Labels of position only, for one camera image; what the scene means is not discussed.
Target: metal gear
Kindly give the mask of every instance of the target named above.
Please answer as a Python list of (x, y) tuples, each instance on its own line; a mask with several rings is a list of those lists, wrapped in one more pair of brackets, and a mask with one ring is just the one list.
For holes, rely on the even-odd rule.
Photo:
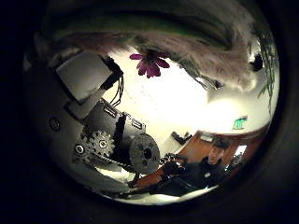
[(96, 155), (110, 157), (113, 153), (114, 141), (111, 135), (106, 132), (95, 131), (89, 139), (87, 147)]

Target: bolt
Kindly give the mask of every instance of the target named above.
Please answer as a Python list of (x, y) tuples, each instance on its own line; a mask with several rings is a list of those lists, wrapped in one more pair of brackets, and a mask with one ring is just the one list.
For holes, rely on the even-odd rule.
[(60, 122), (56, 118), (51, 118), (49, 120), (49, 125), (51, 129), (54, 130), (55, 132), (58, 132), (60, 130)]
[(83, 154), (84, 153), (84, 147), (81, 145), (76, 145), (75, 150), (78, 154)]
[(103, 147), (107, 147), (107, 142), (105, 140), (101, 140), (100, 141), (100, 147), (103, 148)]

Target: man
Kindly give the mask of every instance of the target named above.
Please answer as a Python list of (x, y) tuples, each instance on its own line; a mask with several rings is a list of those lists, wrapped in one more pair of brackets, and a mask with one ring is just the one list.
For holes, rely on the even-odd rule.
[(229, 146), (229, 141), (225, 139), (215, 140), (208, 155), (200, 162), (187, 163), (188, 158), (185, 156), (170, 155), (176, 160), (183, 160), (183, 163), (181, 166), (176, 166), (176, 162), (167, 162), (164, 165), (164, 181), (151, 194), (181, 196), (197, 189), (218, 185), (225, 177), (225, 170), (221, 162), (224, 152)]

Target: purple flower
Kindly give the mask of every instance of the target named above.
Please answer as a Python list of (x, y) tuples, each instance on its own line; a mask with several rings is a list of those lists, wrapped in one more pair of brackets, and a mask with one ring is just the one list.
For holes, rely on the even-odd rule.
[(147, 74), (147, 78), (159, 77), (161, 75), (159, 66), (169, 68), (169, 64), (161, 58), (165, 59), (167, 58), (167, 55), (163, 52), (155, 51), (149, 51), (145, 54), (130, 55), (130, 59), (132, 60), (141, 60), (136, 68), (139, 69), (138, 74), (140, 76)]

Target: flower petal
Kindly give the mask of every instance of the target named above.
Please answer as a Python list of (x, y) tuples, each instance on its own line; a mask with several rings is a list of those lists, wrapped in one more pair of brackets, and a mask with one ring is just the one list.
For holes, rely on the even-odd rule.
[(138, 74), (139, 74), (140, 76), (143, 76), (143, 75), (146, 74), (147, 70), (148, 70), (148, 65), (147, 65), (146, 63), (142, 63), (142, 64), (140, 65)]
[(164, 52), (157, 52), (155, 55), (160, 58), (168, 58), (167, 54)]
[(147, 78), (150, 78), (150, 77), (159, 77), (161, 75), (160, 68), (155, 63), (151, 63), (149, 65), (147, 72), (148, 72), (147, 73)]
[(138, 65), (137, 65), (136, 69), (140, 68), (140, 67), (141, 67), (141, 65), (142, 65), (143, 63), (145, 63), (145, 62), (144, 62), (144, 60), (141, 60), (141, 61), (138, 63)]
[(132, 59), (132, 60), (141, 60), (141, 59), (143, 59), (143, 56), (142, 56), (142, 54), (131, 54), (130, 59)]
[(163, 67), (163, 68), (169, 68), (169, 64), (163, 60), (163, 59), (160, 59), (160, 58), (156, 58), (155, 60), (155, 63), (157, 63), (160, 67)]

